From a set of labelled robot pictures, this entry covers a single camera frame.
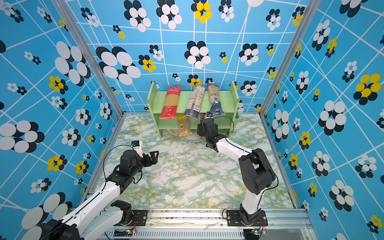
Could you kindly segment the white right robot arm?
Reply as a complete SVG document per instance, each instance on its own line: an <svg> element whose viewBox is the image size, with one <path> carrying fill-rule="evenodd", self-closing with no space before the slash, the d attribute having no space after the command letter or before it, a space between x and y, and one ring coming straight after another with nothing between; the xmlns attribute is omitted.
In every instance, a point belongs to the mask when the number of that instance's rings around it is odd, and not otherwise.
<svg viewBox="0 0 384 240"><path fill-rule="evenodd" d="M240 217L246 226L263 219L260 203L266 190L278 180L263 150L248 149L231 141L218 132L218 125L213 118L201 120L198 135L206 139L206 146L224 154L239 163L242 180L247 188L245 199L240 205Z"/></svg>

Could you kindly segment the dark blue spaghetti box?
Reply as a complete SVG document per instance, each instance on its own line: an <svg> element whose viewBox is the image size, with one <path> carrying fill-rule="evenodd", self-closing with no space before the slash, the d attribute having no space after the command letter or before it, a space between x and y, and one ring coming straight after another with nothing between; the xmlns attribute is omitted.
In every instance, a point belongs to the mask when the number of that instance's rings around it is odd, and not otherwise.
<svg viewBox="0 0 384 240"><path fill-rule="evenodd" d="M207 118L207 114L206 113L200 113L200 119L201 121L202 120L205 120Z"/></svg>

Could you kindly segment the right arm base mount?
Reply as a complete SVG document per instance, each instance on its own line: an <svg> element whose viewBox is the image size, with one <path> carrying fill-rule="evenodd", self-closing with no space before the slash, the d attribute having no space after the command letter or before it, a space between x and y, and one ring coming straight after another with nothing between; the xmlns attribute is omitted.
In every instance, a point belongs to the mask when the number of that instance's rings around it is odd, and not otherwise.
<svg viewBox="0 0 384 240"><path fill-rule="evenodd" d="M264 210L258 210L254 214L248 214L244 209L223 210L222 215L229 227L267 227L268 220Z"/></svg>

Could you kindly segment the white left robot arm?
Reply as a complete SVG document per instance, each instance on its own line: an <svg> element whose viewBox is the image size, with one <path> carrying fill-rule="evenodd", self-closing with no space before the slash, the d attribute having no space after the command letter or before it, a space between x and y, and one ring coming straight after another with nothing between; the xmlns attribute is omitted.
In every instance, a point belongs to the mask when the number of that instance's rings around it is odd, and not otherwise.
<svg viewBox="0 0 384 240"><path fill-rule="evenodd" d="M157 164L159 151L139 154L124 151L120 164L106 178L102 187L79 207L59 220L42 224L41 240L96 240L115 225L138 224L130 203L117 200L129 185L136 182L135 175L143 168Z"/></svg>

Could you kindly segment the yellow label spaghetti bag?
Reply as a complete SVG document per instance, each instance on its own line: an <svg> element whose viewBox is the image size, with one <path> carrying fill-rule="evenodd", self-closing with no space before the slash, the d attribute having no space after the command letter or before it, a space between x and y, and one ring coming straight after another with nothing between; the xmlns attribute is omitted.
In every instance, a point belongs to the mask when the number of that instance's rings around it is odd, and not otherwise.
<svg viewBox="0 0 384 240"><path fill-rule="evenodd" d="M178 123L179 123L179 136L184 137L187 135L192 135L190 130L190 119L189 117L184 117L184 114L178 114Z"/></svg>

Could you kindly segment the clear blue-end spaghetti bag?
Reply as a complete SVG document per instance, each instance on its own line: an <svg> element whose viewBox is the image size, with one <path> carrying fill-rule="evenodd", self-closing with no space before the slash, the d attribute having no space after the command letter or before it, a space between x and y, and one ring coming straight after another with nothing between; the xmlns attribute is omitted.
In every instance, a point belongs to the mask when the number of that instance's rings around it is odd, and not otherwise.
<svg viewBox="0 0 384 240"><path fill-rule="evenodd" d="M211 109L210 112L213 115L224 115L222 105L220 102L220 91L217 84L214 82L208 83L207 85L209 91L209 97L211 101Z"/></svg>

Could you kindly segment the red spaghetti bag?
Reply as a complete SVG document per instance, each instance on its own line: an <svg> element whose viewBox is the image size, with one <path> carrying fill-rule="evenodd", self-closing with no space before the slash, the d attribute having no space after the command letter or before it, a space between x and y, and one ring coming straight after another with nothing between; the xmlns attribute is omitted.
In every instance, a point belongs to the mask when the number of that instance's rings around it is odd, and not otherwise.
<svg viewBox="0 0 384 240"><path fill-rule="evenodd" d="M160 119L174 119L176 117L181 88L181 86L168 87Z"/></svg>

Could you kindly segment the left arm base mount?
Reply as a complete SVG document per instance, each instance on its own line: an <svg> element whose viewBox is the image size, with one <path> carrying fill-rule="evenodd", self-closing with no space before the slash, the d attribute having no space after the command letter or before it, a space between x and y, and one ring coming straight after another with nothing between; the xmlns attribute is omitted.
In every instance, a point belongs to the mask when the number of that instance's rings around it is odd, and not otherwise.
<svg viewBox="0 0 384 240"><path fill-rule="evenodd" d="M116 200L111 203L108 210L120 213L122 216L118 218L118 222L115 226L145 226L148 217L148 210L133 210L132 205L128 202Z"/></svg>

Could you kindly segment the blue label spaghetti bag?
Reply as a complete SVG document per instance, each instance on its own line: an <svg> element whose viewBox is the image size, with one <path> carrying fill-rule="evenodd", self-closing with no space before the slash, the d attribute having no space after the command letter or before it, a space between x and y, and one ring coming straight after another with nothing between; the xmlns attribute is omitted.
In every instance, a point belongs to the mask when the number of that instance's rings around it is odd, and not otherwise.
<svg viewBox="0 0 384 240"><path fill-rule="evenodd" d="M193 90L189 98L187 108L184 112L185 118L197 119L199 117L205 91L206 91L206 88L203 86L197 86Z"/></svg>

